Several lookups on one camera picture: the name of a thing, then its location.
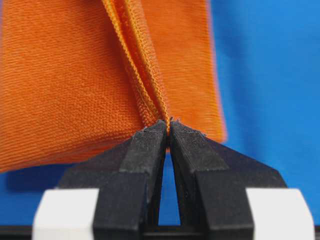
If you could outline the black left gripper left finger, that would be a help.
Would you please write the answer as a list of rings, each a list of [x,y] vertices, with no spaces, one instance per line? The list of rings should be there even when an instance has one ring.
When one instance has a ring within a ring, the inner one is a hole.
[[[138,240],[159,221],[166,153],[160,120],[133,137],[67,169],[44,192],[32,226],[34,240]]]

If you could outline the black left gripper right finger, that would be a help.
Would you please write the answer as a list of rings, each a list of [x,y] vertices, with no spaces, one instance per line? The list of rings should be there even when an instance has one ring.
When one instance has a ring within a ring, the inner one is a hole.
[[[170,152],[181,223],[206,239],[314,239],[304,196],[276,169],[178,121],[170,125]]]

